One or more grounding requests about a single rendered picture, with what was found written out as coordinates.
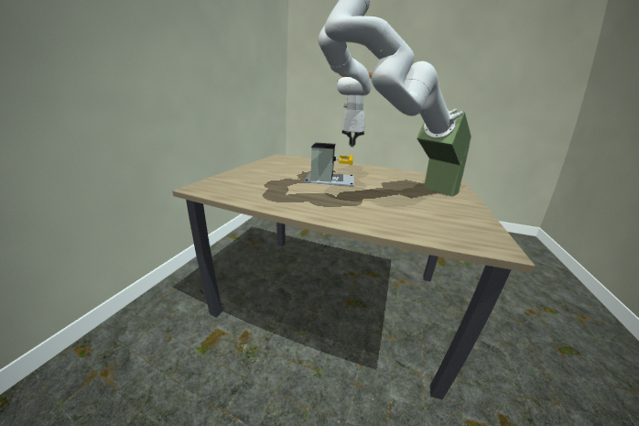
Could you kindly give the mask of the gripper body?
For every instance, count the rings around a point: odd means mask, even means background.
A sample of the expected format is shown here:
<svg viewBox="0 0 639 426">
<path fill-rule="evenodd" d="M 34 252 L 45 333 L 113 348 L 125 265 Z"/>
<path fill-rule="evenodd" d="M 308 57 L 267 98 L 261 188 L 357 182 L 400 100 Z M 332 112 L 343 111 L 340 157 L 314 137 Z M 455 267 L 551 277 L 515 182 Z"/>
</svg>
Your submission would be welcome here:
<svg viewBox="0 0 639 426">
<path fill-rule="evenodd" d="M 363 110 L 347 109 L 344 112 L 342 130 L 362 133 L 364 131 L 364 122 L 365 115 Z"/>
</svg>

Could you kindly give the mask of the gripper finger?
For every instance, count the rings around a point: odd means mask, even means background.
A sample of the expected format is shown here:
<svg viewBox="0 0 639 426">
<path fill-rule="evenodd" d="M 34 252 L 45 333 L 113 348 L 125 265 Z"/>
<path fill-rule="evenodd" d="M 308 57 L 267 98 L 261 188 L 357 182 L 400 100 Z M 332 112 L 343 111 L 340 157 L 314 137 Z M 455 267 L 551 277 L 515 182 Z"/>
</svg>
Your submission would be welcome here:
<svg viewBox="0 0 639 426">
<path fill-rule="evenodd" d="M 345 132 L 345 131 L 342 130 L 342 133 L 349 137 L 349 139 L 350 139 L 349 145 L 352 146 L 352 132 L 348 133 L 348 132 Z"/>
<path fill-rule="evenodd" d="M 352 139 L 352 147 L 353 147 L 353 145 L 355 145 L 355 140 L 356 140 L 356 138 L 357 138 L 358 136 L 362 136 L 362 135 L 364 135 L 364 131 L 363 131 L 362 133 L 355 133 L 355 134 L 354 134 L 354 137 L 353 137 L 353 139 Z"/>
</svg>

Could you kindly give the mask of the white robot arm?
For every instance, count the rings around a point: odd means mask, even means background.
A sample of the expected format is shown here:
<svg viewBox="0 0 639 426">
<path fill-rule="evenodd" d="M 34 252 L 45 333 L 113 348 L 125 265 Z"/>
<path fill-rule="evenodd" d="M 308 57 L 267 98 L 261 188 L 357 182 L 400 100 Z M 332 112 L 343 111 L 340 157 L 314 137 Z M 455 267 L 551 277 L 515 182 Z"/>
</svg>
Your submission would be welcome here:
<svg viewBox="0 0 639 426">
<path fill-rule="evenodd" d="M 372 74 L 374 88 L 401 113 L 421 114 L 429 137 L 448 136 L 463 112 L 448 110 L 431 64 L 413 64 L 412 49 L 385 20 L 364 16 L 369 5 L 370 0 L 339 0 L 319 33 L 319 46 L 330 68 L 347 76 L 337 82 L 339 93 L 348 95 L 344 107 L 363 110 L 363 98 L 371 91 L 368 70 L 351 57 L 346 42 L 362 44 L 379 59 Z"/>
</svg>

